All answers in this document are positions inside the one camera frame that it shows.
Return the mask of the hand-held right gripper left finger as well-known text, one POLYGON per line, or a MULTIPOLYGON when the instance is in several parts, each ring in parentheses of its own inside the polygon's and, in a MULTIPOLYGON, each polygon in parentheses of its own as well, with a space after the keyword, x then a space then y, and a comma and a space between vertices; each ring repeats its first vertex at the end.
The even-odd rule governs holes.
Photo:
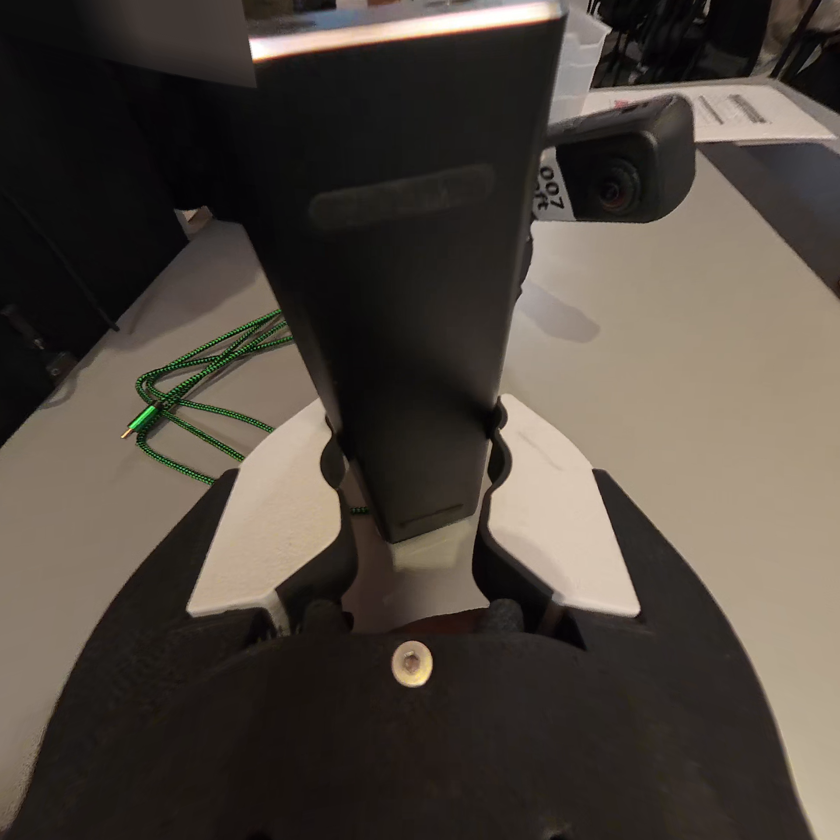
POLYGON ((275 429, 238 470, 189 614, 302 616, 310 602, 340 603, 358 572, 346 471, 319 399, 275 429))

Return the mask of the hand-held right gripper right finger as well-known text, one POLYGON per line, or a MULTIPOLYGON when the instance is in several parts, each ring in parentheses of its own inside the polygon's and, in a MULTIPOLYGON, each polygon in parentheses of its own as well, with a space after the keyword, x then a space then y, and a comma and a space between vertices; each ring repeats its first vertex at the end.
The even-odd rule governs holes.
POLYGON ((550 603, 637 617, 640 603, 590 461, 560 430, 511 394, 497 404, 473 559, 494 601, 527 617, 550 603))

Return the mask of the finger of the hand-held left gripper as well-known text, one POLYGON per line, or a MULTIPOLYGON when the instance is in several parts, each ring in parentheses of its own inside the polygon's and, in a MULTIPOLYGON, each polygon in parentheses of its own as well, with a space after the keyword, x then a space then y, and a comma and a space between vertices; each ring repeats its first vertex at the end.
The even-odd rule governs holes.
POLYGON ((416 537, 394 542, 392 566, 396 570, 441 570, 457 565, 470 548, 470 519, 452 522, 416 537))

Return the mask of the black USB hub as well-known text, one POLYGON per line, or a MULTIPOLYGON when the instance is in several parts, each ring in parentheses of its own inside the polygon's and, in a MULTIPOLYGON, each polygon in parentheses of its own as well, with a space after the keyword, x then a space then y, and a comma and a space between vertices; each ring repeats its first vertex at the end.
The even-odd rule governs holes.
POLYGON ((244 226, 389 543, 478 506, 566 16, 405 2, 248 34, 244 226))

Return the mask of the grey desk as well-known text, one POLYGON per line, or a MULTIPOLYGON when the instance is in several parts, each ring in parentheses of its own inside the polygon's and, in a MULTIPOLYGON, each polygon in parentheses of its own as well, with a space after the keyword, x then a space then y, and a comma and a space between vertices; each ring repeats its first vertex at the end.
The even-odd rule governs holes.
MULTIPOLYGON (((838 838, 838 298, 702 156, 645 226, 540 225, 502 391, 605 469, 747 648, 838 838)), ((2 827, 112 598, 203 494, 129 442, 142 372, 272 309, 211 223, 2 448, 2 827)))

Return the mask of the white sheet pink mark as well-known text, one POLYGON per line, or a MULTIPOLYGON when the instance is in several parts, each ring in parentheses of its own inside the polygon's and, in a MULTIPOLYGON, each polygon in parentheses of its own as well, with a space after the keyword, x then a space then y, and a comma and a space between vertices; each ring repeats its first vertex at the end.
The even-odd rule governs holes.
POLYGON ((697 116, 687 89, 682 87, 616 87, 591 90, 583 114, 616 112, 635 128, 676 124, 697 128, 697 116))

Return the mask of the translucent plastic box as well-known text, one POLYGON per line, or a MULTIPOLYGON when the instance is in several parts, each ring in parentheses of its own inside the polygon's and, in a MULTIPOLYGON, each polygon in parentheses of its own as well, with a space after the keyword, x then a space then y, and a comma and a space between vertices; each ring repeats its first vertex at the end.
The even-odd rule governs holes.
POLYGON ((606 37, 611 32, 609 26, 585 9, 570 7, 554 82, 552 122, 570 119, 583 112, 606 37))

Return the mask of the printed paper sheet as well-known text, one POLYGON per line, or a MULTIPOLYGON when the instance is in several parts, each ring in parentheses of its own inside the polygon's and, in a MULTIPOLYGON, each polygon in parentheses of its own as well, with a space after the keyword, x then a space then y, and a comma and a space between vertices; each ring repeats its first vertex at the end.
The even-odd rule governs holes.
POLYGON ((699 143, 834 140, 835 133, 768 85, 690 87, 699 143))

